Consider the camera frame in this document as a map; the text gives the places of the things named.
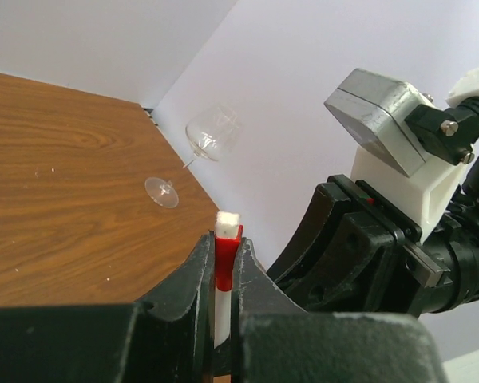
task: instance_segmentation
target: transparent glass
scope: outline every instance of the transparent glass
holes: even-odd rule
[[[193,117],[185,129],[193,156],[183,168],[198,158],[218,161],[234,148],[242,130],[236,112],[221,104]],[[145,190],[162,207],[174,208],[179,204],[179,196],[171,181],[149,177],[145,181]]]

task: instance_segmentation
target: white wall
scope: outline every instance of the white wall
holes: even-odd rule
[[[155,105],[236,0],[0,0],[0,72]]]
[[[174,148],[216,101],[246,129],[219,163],[192,170],[269,265],[295,231],[315,185],[349,174],[355,143],[323,101],[355,67],[405,79],[440,102],[479,66],[479,1],[240,0],[156,108]],[[445,359],[479,347],[479,305],[426,317]]]

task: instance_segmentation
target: metal bolt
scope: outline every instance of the metal bolt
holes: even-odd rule
[[[465,156],[461,159],[461,162],[463,164],[471,164],[472,161],[476,158],[476,155],[473,154],[473,152],[468,152],[465,154]]]
[[[431,96],[429,93],[423,93],[422,96],[427,98],[429,102],[433,102],[433,96]]]
[[[454,136],[454,133],[457,132],[459,129],[459,125],[456,121],[449,121],[445,120],[441,123],[440,129],[444,132],[444,134],[448,137]]]

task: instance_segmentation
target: wood grain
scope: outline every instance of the wood grain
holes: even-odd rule
[[[153,288],[214,222],[181,167],[139,105],[0,74],[0,306]],[[150,176],[174,181],[179,207],[151,201]]]

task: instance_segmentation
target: red and white marker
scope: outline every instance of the red and white marker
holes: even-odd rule
[[[215,223],[215,347],[231,333],[232,269],[241,244],[240,215],[219,211]]]

